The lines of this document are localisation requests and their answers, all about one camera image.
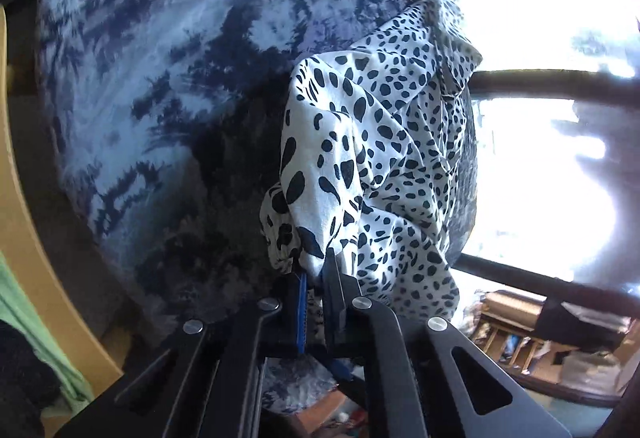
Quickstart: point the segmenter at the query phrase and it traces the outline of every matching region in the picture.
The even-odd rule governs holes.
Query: metal rivet
[[[368,297],[354,297],[353,301],[351,301],[354,308],[358,310],[366,310],[367,308],[371,308],[371,300]]]
[[[198,321],[197,319],[190,319],[182,325],[183,331],[189,335],[200,333],[203,328],[204,324],[202,324],[202,321]]]
[[[444,332],[447,329],[447,322],[442,317],[432,317],[427,321],[427,326],[435,332]]]
[[[272,312],[278,306],[280,306],[280,303],[274,297],[265,297],[264,299],[260,299],[260,301],[258,301],[258,308],[265,312]]]

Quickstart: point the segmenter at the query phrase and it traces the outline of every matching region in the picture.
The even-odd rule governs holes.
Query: green fabric
[[[76,414],[94,399],[89,383],[62,352],[33,304],[15,280],[0,253],[0,319],[19,330],[29,341],[36,357],[48,364],[60,380],[61,394]]]

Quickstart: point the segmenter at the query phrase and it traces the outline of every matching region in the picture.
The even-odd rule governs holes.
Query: dalmatian print shirt
[[[272,265],[317,277],[342,253],[364,295],[406,317],[450,318],[445,252],[465,137],[462,91],[480,54],[450,0],[422,0],[349,50],[292,72],[280,182],[260,221]]]

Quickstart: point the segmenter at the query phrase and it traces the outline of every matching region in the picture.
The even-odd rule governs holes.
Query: fabric fold
[[[292,73],[280,183],[260,221],[272,265],[317,277],[344,253],[364,295],[408,317],[450,318],[445,253],[467,122],[463,91],[481,56],[450,0],[422,0],[350,50]]]

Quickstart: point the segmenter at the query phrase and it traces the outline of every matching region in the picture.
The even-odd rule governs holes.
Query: curved wooden frame
[[[6,43],[6,21],[0,6],[0,250],[40,319],[97,396],[122,376],[122,370],[66,296],[31,220],[11,141]]]

